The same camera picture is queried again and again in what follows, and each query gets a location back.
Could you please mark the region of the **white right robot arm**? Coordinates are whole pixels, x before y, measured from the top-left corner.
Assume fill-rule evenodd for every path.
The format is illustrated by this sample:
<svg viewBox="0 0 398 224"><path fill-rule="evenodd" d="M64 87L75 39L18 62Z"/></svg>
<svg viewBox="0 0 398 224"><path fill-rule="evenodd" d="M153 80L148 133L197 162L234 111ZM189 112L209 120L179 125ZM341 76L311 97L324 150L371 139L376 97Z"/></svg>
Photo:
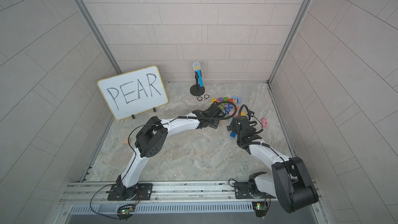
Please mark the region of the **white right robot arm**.
<svg viewBox="0 0 398 224"><path fill-rule="evenodd" d="M299 157L289 158L271 148L258 135L255 124L243 116L233 118L227 129L237 136L238 147L260 159L272 173L258 172L250 175L247 182L235 181L232 187L236 198L274 197L287 213L317 203L319 195L304 161Z"/></svg>

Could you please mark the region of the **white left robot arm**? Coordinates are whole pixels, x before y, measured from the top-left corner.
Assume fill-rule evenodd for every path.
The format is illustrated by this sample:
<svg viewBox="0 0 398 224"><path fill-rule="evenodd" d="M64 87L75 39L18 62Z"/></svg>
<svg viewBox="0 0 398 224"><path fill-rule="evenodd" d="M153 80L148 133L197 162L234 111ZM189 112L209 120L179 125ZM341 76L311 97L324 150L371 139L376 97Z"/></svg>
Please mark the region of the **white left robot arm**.
<svg viewBox="0 0 398 224"><path fill-rule="evenodd" d="M116 183L112 185L108 200L138 199L141 190L138 187L139 177L148 160L158 154L165 140L177 133L211 127L216 129L219 122L232 118L224 108L224 101L214 102L205 110L195 110L188 115L178 116L174 119L159 119L151 117L147 123L141 125L141 130L136 135L133 156L126 169L121 173Z"/></svg>

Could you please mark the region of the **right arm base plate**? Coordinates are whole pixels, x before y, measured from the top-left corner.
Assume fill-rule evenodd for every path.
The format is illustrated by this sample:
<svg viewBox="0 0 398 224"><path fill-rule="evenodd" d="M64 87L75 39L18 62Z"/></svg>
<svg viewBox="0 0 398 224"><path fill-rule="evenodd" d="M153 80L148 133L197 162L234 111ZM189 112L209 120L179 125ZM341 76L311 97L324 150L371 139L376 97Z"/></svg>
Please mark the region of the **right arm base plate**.
<svg viewBox="0 0 398 224"><path fill-rule="evenodd" d="M236 199L275 199L274 196L254 189L254 185L249 182L234 181L231 187L234 188Z"/></svg>

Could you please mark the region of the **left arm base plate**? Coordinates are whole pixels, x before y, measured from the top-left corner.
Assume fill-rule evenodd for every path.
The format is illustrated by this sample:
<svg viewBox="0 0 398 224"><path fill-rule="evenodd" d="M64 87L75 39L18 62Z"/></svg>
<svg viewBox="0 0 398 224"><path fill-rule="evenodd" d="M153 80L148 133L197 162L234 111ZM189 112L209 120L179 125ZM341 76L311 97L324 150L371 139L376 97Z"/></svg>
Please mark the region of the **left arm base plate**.
<svg viewBox="0 0 398 224"><path fill-rule="evenodd" d="M122 183L113 184L107 200L108 201L138 201L138 200L150 200L152 193L153 184L136 184L130 188L126 188Z"/></svg>

